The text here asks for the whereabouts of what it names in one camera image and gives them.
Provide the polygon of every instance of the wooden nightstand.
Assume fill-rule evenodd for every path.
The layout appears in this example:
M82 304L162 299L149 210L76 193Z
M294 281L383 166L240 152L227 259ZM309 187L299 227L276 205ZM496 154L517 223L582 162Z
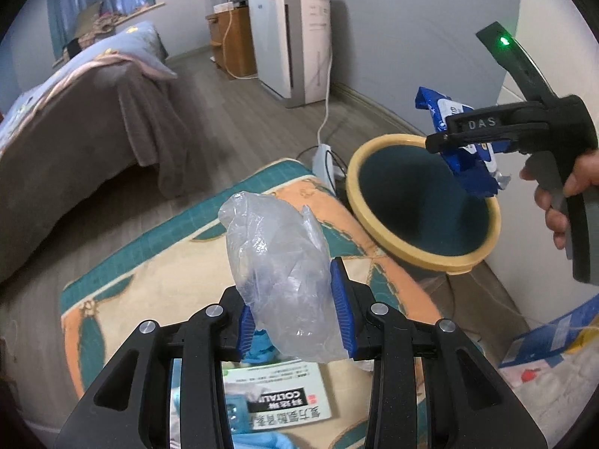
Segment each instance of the wooden nightstand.
M231 28L223 43L223 38L232 18ZM214 13L206 17L210 26L210 45L216 65L237 77L251 76L256 73L256 57L252 42L250 10L247 6L235 8L230 12Z

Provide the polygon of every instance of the bed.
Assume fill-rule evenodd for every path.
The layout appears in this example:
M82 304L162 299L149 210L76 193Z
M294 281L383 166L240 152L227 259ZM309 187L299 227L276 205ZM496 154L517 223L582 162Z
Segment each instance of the bed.
M21 95L0 125L0 281L56 222L126 168L156 166L161 192L186 190L195 129L171 100L176 74L154 26L133 25Z

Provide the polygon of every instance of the pillow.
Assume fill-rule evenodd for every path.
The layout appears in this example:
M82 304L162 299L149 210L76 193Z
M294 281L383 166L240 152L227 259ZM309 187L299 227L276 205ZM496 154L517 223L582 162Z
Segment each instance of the pillow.
M102 2L96 1L88 6L85 10L82 10L79 15L77 15L77 23L73 38L77 39L92 31L94 22L100 17L101 6Z

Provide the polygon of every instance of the yellow bucket rim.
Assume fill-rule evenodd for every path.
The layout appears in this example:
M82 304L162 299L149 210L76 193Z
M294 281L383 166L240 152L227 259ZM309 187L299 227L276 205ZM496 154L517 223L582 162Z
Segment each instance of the yellow bucket rim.
M417 135L388 134L364 143L354 153L347 170L347 197L353 213L367 232L388 252L417 267L450 275L466 274L482 262L495 248L501 232L501 212L497 198L486 198L489 229L483 244L476 250L457 257L436 255L415 247L393 234L370 210L360 191L358 175L365 160L382 148L392 145L425 147L426 139Z

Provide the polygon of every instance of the metal screw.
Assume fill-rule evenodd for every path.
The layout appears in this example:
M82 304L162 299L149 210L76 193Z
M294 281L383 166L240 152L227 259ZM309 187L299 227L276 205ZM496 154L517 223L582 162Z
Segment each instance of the metal screw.
M389 311L389 308L385 304L377 302L376 304L372 304L370 306L370 310L373 312L373 314L385 315Z
M206 307L206 315L208 317L218 317L223 312L224 312L224 309L218 304L214 304L214 305L210 305L210 306Z
M455 324L453 323L453 321L450 321L449 319L443 319L441 322L439 322L439 327L443 332L455 331Z
M156 328L156 323L154 321L144 321L140 324L140 332L142 334L148 334Z

